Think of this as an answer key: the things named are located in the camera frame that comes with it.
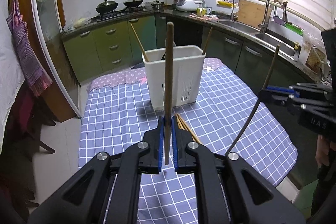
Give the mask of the right forearm dark sleeve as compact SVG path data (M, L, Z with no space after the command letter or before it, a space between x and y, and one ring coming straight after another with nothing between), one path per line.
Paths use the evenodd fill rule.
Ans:
M313 194L310 223L335 221L335 161L323 165L318 173L318 184Z

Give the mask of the person's right hand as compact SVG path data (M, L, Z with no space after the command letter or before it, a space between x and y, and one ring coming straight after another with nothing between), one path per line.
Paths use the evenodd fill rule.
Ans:
M317 137L317 149L315 153L315 160L317 162L318 168L321 168L323 165L329 165L329 149L330 142L322 135Z

